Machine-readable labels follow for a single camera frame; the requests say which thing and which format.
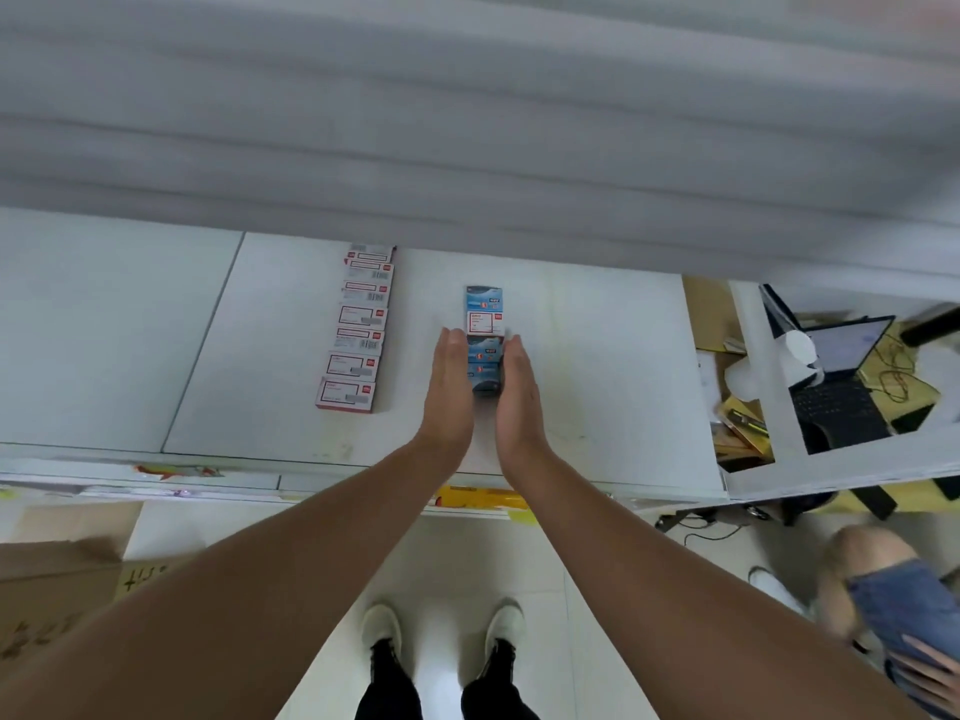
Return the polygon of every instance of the blue box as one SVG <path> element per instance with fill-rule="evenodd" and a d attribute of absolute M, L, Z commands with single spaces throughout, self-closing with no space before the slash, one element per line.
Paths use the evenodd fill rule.
<path fill-rule="evenodd" d="M 466 335 L 506 335 L 502 288 L 488 285 L 466 286 Z"/>
<path fill-rule="evenodd" d="M 473 393 L 486 397 L 500 394 L 500 363 L 468 363 L 466 376 L 473 387 Z"/>
<path fill-rule="evenodd" d="M 473 363 L 495 363 L 503 358 L 503 338 L 500 336 L 467 336 L 466 360 Z"/>

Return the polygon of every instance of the knee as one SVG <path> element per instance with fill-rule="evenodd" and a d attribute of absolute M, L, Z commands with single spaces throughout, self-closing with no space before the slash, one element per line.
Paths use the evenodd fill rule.
<path fill-rule="evenodd" d="M 839 578 L 849 579 L 915 558 L 917 552 L 895 532 L 880 526 L 850 525 L 830 539 L 824 566 Z"/>

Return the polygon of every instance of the hand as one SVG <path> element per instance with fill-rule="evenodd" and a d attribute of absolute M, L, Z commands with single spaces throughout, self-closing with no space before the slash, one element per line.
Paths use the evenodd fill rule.
<path fill-rule="evenodd" d="M 891 652 L 890 657 L 898 665 L 894 666 L 897 674 L 913 685 L 910 694 L 934 708 L 960 717 L 960 662 L 912 636 L 905 636 L 903 641 L 943 667 L 934 667 L 912 656 Z"/>
<path fill-rule="evenodd" d="M 510 482 L 531 461 L 553 454 L 544 431 L 544 410 L 530 357 L 520 336 L 503 350 L 503 392 L 496 407 L 496 454 Z"/>
<path fill-rule="evenodd" d="M 467 376 L 467 335 L 443 328 L 433 350 L 433 372 L 414 443 L 437 453 L 456 472 L 474 437 L 474 390 Z"/>

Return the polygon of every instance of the black pants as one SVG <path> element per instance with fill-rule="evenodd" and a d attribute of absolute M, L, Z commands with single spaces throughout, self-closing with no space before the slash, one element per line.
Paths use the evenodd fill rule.
<path fill-rule="evenodd" d="M 483 674 L 463 689 L 463 720 L 539 720 L 514 687 L 513 666 L 513 648 L 498 641 Z M 371 675 L 356 720 L 423 720 L 420 695 L 387 640 L 373 647 Z"/>

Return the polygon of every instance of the forearm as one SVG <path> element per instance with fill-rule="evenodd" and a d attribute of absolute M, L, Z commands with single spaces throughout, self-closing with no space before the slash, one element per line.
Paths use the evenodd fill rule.
<path fill-rule="evenodd" d="M 658 533 L 554 456 L 508 479 L 663 720 L 923 717 L 806 620 Z"/>
<path fill-rule="evenodd" d="M 415 440 L 221 541 L 0 687 L 4 716 L 272 720 L 455 469 Z"/>

